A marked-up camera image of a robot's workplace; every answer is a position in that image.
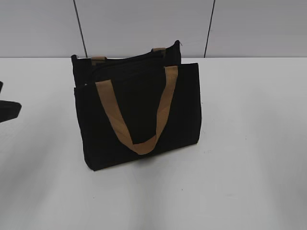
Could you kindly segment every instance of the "black object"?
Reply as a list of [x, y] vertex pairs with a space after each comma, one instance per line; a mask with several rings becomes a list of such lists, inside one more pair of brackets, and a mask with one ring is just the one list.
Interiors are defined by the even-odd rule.
[[71, 57], [84, 158], [92, 170], [198, 142], [198, 64], [180, 64], [179, 47], [171, 56], [165, 50], [94, 67], [90, 58]]
[[[0, 92], [2, 86], [3, 82], [0, 81]], [[21, 104], [0, 100], [0, 123], [17, 118], [20, 110]]]

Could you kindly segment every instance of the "tan strap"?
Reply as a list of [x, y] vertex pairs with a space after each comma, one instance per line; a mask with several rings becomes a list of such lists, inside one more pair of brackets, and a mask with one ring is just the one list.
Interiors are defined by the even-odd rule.
[[104, 107], [106, 115], [109, 118], [109, 121], [116, 136], [118, 137], [118, 139], [122, 144], [126, 145], [129, 149], [131, 149], [132, 151], [136, 152], [139, 155], [147, 154], [155, 148], [158, 139], [160, 138], [160, 135], [167, 123], [169, 110], [171, 107], [176, 81], [178, 77], [178, 67], [177, 66], [165, 67], [165, 77], [166, 77], [166, 85], [162, 92], [157, 111], [156, 134], [146, 142], [140, 144], [132, 143], [129, 130], [121, 115], [111, 80], [96, 82], [96, 87], [100, 97], [100, 101], [102, 103], [102, 106]]
[[166, 48], [153, 48], [153, 52], [155, 52], [155, 51], [159, 51], [159, 50], [161, 50], [161, 51], [162, 51], [163, 56], [165, 56], [165, 53], [166, 53]]
[[97, 63], [104, 63], [106, 61], [106, 57], [92, 57], [91, 62], [92, 66], [95, 66]]

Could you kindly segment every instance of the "white table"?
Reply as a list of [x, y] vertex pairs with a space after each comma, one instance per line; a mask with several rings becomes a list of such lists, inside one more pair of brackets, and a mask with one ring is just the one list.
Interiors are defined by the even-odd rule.
[[200, 65], [197, 145], [93, 172], [68, 58], [0, 59], [1, 230], [307, 229], [307, 58]]

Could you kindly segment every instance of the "white wall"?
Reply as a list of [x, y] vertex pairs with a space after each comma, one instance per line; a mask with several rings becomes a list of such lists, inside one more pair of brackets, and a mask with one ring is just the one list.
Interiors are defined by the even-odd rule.
[[[202, 57], [213, 0], [77, 0], [89, 55], [126, 57], [177, 39]], [[1, 0], [0, 57], [84, 57], [73, 0]]]
[[307, 57], [306, 0], [216, 0], [206, 57]]
[[[213, 0], [76, 0], [89, 56], [179, 39], [202, 57]], [[306, 0], [216, 0], [206, 57], [307, 57]], [[73, 0], [0, 0], [0, 57], [85, 56]]]
[[127, 57], [179, 39], [203, 57], [213, 0], [76, 0], [88, 54]]
[[83, 55], [71, 0], [0, 0], [0, 57]]

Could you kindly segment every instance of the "tote bag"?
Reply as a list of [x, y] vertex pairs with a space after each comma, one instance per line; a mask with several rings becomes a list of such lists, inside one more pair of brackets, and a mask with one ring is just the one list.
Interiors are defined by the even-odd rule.
[[75, 80], [77, 75], [84, 81], [74, 95], [84, 158], [92, 170], [198, 142], [198, 64], [180, 64], [165, 50], [91, 63], [83, 73], [77, 71], [81, 59], [72, 57]]

